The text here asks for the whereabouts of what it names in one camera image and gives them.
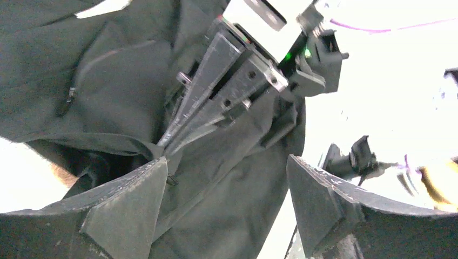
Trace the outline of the black zip jacket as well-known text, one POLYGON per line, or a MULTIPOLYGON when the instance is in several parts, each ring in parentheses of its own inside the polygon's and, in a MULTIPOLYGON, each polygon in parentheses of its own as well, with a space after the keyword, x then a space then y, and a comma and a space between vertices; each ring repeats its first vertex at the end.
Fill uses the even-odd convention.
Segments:
POLYGON ((305 100, 286 89, 172 155, 158 145, 229 1, 1 1, 1 137, 77 178, 67 199, 165 158, 148 258, 257 258, 300 155, 305 100))

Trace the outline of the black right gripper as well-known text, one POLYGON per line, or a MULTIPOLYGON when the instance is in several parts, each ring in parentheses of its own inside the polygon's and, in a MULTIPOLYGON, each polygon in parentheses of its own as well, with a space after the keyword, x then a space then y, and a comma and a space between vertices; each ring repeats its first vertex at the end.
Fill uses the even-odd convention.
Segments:
POLYGON ((290 89, 305 97, 335 92, 348 54, 340 51, 334 30, 327 27, 334 7, 333 3, 316 4, 324 19, 313 29, 276 32, 245 3, 230 3, 206 37, 212 41, 217 32, 228 31, 244 45, 244 51, 230 68, 229 78, 216 84, 164 154, 172 155, 216 130, 219 122, 234 119, 236 113, 249 109, 249 98, 257 92, 290 89))

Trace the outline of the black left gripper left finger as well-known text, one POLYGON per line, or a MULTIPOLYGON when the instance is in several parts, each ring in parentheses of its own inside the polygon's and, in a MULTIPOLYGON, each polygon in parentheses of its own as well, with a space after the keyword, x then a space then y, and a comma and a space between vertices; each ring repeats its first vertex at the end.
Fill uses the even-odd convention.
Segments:
POLYGON ((40 210, 1 215, 1 258, 148 258, 168 175, 160 158, 40 210))

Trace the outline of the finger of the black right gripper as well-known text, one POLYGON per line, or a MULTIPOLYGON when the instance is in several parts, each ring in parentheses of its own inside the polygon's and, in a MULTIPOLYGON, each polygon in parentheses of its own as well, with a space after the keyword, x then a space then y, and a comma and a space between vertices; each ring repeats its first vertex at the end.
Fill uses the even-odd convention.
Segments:
POLYGON ((244 45, 228 31, 215 34, 159 146, 166 148, 173 143, 243 51, 244 45))

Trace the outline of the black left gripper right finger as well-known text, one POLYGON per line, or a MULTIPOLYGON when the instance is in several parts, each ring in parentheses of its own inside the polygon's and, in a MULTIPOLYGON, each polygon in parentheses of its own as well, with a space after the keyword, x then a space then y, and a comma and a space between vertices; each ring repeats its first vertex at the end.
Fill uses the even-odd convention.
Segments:
POLYGON ((290 155, 287 178, 306 257, 457 258, 457 214, 369 192, 290 155))

